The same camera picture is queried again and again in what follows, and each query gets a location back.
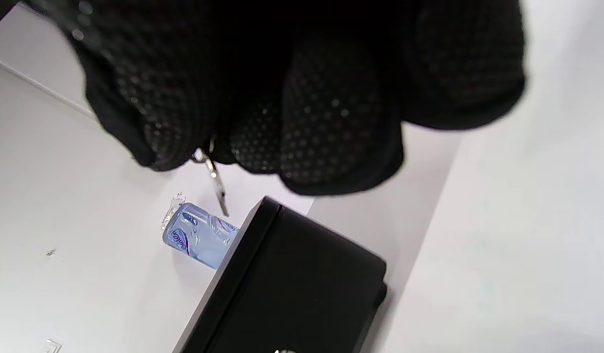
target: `white wall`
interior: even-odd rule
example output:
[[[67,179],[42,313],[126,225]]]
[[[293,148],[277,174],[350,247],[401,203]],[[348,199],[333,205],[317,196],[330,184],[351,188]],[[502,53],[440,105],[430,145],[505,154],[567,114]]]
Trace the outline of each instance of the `white wall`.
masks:
[[[530,89],[468,134],[385,353],[604,353],[604,0],[527,0]]]

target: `metal key ring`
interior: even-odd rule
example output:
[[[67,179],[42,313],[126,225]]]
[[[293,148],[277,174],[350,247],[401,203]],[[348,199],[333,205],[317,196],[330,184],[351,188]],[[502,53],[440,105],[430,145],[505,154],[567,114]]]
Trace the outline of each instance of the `metal key ring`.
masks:
[[[210,139],[210,145],[208,146],[208,152],[210,153],[213,153],[213,151],[215,150],[215,138],[217,138],[217,136],[213,136]],[[194,155],[191,156],[190,159],[197,164],[204,164],[206,163],[206,159],[208,159],[208,157],[204,152],[202,152],[201,148],[198,148],[197,150],[195,150]]]

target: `bottle label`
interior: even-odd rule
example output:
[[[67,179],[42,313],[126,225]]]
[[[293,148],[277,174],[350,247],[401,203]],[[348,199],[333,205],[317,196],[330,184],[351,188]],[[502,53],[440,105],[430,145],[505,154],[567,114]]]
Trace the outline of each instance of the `bottle label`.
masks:
[[[182,229],[175,228],[172,230],[172,239],[174,240],[175,248],[177,250],[185,251],[187,255],[190,255],[188,252],[188,239],[186,238],[186,233]]]
[[[190,221],[190,223],[192,223],[194,226],[197,226],[197,219],[195,219],[195,217],[193,217],[192,215],[183,212],[182,216],[187,220]]]
[[[239,230],[237,227],[233,226],[232,224],[230,224],[226,221],[222,221],[219,218],[216,219],[216,222],[217,222],[217,227],[225,232],[233,233],[233,232],[237,232]]]

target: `white surface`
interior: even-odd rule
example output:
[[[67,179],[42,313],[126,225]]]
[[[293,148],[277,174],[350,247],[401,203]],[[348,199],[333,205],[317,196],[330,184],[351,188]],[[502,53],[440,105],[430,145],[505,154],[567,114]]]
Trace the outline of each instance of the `white surface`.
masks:
[[[604,0],[528,0],[531,86],[461,141],[383,353],[604,352]]]
[[[233,224],[264,195],[311,206],[276,178],[221,174]],[[64,353],[172,351],[214,274],[161,240],[178,191],[219,215],[204,166],[139,168],[94,121],[0,68],[0,352],[47,337]]]
[[[92,114],[84,98],[84,70],[62,33],[21,4],[0,22],[0,63]]]

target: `blue label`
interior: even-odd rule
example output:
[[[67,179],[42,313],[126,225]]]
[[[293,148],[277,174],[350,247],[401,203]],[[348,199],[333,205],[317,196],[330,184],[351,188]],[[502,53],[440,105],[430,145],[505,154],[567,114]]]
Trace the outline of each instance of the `blue label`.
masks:
[[[186,251],[186,254],[189,255],[188,239],[186,238],[186,233],[182,229],[175,228],[172,230],[172,239],[176,244],[176,249]]]
[[[195,219],[192,215],[183,212],[182,216],[185,217],[187,221],[190,221],[190,223],[193,223],[194,226],[197,226],[197,219]]]

